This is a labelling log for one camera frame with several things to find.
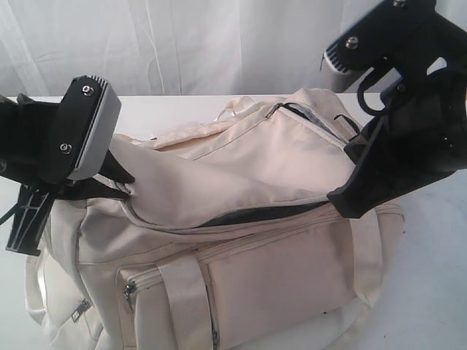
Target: screw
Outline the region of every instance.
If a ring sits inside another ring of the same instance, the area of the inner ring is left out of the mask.
[[[358,38],[356,36],[351,36],[347,39],[345,47],[350,50],[355,50],[358,47]]]
[[[0,160],[0,174],[4,173],[7,170],[7,161]]]
[[[84,96],[91,96],[94,93],[94,89],[89,85],[83,86],[81,91]]]
[[[60,145],[60,151],[65,154],[69,155],[72,152],[72,146],[70,144],[61,144]]]
[[[393,5],[394,7],[405,7],[407,0],[394,0]]]
[[[404,84],[397,85],[397,91],[399,93],[405,93],[407,91],[407,87]]]

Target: white curtain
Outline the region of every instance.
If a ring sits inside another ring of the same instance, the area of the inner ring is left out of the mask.
[[[379,0],[0,0],[0,94],[62,95],[98,74],[120,95],[292,93]],[[466,0],[439,0],[467,27]]]

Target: white table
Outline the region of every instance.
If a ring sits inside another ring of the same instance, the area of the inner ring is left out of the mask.
[[[341,95],[350,114],[364,122],[353,94]],[[116,132],[149,139],[190,121],[213,120],[232,96],[122,97]],[[48,98],[47,101],[58,101]],[[377,96],[370,101],[377,104]],[[0,214],[18,186],[0,179]],[[352,350],[467,349],[467,173],[406,196],[403,235],[380,302]],[[3,251],[9,225],[0,227],[0,349],[49,349],[23,300],[25,257]],[[306,327],[277,334],[257,349],[304,350]]]

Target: bag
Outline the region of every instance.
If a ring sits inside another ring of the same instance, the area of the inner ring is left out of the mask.
[[[131,199],[55,203],[26,265],[29,313],[63,349],[257,349],[302,322],[307,349],[343,349],[404,223],[394,202],[361,219],[327,202],[356,128],[332,92],[300,90],[152,141],[115,136],[136,182],[97,179]]]

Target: zipper pull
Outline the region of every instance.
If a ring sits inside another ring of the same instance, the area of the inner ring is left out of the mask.
[[[264,118],[271,119],[272,115],[282,106],[284,106],[284,104],[275,104]]]
[[[133,310],[133,304],[131,303],[131,295],[135,293],[136,291],[136,283],[134,281],[131,281],[125,286],[125,289],[123,290],[123,295],[125,296],[125,300],[128,303],[128,306],[130,306],[130,310],[134,312]]]
[[[92,305],[90,304],[90,302],[84,299],[81,302],[80,306],[78,306],[76,310],[73,311],[73,314],[72,314],[73,323],[78,322],[78,319],[80,319],[81,315],[83,315],[87,310],[89,310],[91,306]]]

